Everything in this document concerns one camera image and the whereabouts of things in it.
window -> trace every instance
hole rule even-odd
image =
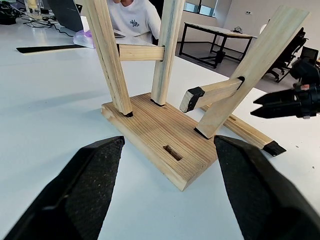
[[[215,7],[217,0],[186,0],[184,10],[213,17],[215,15]]]
[[[192,4],[192,3],[186,2],[184,4],[184,9],[183,10],[186,10],[186,11],[192,12],[192,13],[196,13],[197,12],[197,6]]]

robotic arm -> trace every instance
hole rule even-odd
[[[290,74],[299,79],[294,88],[263,95],[253,102],[262,107],[251,115],[265,119],[288,116],[308,119],[320,113],[319,68],[305,59],[298,59],[292,64]]]

white desk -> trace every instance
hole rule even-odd
[[[0,52],[6,53],[0,58],[0,239],[79,148],[120,135],[100,114],[101,104],[111,97],[95,50],[22,55],[16,47],[70,44],[70,38],[53,29],[16,27],[0,25]],[[151,90],[153,61],[122,65],[131,96]],[[226,79],[176,57],[167,101],[179,107],[187,89]],[[287,149],[268,158],[320,213],[320,118],[251,116],[258,107],[253,100],[263,94],[253,89],[234,114]],[[199,120],[203,112],[188,115]],[[225,127],[219,134],[237,137]],[[99,239],[243,237],[217,161],[180,192],[126,140]]]

black metal table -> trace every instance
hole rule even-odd
[[[210,34],[214,34],[214,39],[211,45],[211,49],[210,49],[210,53],[216,53],[215,56],[207,56],[207,57],[195,57],[192,56],[190,54],[187,54],[185,52],[183,52],[184,49],[184,44],[185,44],[185,39],[186,39],[186,33],[187,33],[187,28],[192,28],[192,29],[197,29],[206,33],[210,33]],[[220,49],[218,51],[214,50],[214,46],[216,44],[216,40],[217,40],[217,36],[221,36],[223,37]],[[230,55],[226,55],[226,53],[224,52],[224,48],[225,48],[225,44],[227,41],[227,38],[231,38],[231,39],[249,39],[248,44],[246,45],[246,48],[244,50],[244,52],[240,52],[242,54],[241,58],[237,58],[234,56],[230,56]],[[181,46],[180,46],[180,51],[179,51],[179,55],[184,55],[187,56],[189,58],[195,59],[201,63],[207,64],[212,66],[213,68],[216,68],[218,64],[220,64],[223,59],[225,57],[236,60],[241,62],[242,59],[244,59],[250,43],[252,41],[253,36],[247,35],[247,34],[241,34],[241,33],[237,33],[237,32],[232,32],[228,29],[224,29],[224,28],[220,28],[217,26],[204,26],[204,25],[198,25],[198,24],[192,24],[192,23],[184,23],[184,30],[183,30],[183,35],[182,35],[182,41],[181,41]]]

pine wood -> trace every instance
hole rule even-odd
[[[302,23],[308,15],[309,12],[305,10],[287,6],[278,8],[230,78],[244,77],[244,83],[233,96],[213,103],[197,125],[196,128],[204,136],[207,138],[214,136],[218,128],[222,126],[301,29]]]
[[[195,97],[195,94],[192,93],[193,90],[189,89],[184,94],[180,105],[180,110],[184,113],[187,113],[193,109],[201,108],[205,105],[212,104],[222,99],[231,97],[236,93],[241,83],[242,81],[236,78],[201,86],[200,88],[202,91],[204,91],[204,94],[198,99]]]
[[[131,97],[131,103],[133,117],[111,103],[102,105],[102,114],[181,191],[217,159],[213,139],[196,133],[192,118],[168,103],[157,106],[150,93]]]
[[[164,46],[163,61],[156,61],[151,98],[159,105],[166,104],[171,69],[174,63],[181,17],[185,0],[164,0],[158,46]]]
[[[209,105],[205,105],[201,107],[203,111],[207,111]],[[231,114],[227,120],[223,123],[225,127],[233,131],[239,137],[243,138],[249,144],[256,146],[259,149],[263,149],[265,145],[271,143],[273,141],[272,138],[263,134],[259,130],[255,129],[253,126],[248,123],[242,121],[240,118]]]
[[[162,61],[164,46],[118,44],[120,61]]]
[[[132,112],[116,39],[106,0],[85,0],[87,20],[114,106],[124,115]]]

